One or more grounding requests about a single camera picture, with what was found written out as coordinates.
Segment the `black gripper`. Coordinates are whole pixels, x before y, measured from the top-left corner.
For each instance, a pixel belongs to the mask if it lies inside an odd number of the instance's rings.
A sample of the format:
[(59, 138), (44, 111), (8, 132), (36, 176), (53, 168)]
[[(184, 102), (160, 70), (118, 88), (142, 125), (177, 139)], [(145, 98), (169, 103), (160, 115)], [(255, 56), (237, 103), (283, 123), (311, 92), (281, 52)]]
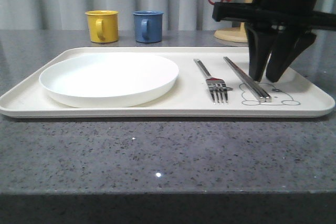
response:
[(280, 29), (279, 26), (259, 27), (256, 23), (335, 30), (335, 14), (315, 11), (316, 2), (317, 0), (216, 2), (212, 17), (217, 22), (247, 22), (248, 74), (254, 81), (260, 82), (268, 63), (266, 77), (271, 82), (277, 82), (291, 63), (314, 43), (316, 34), (310, 31), (285, 31), (284, 27)]

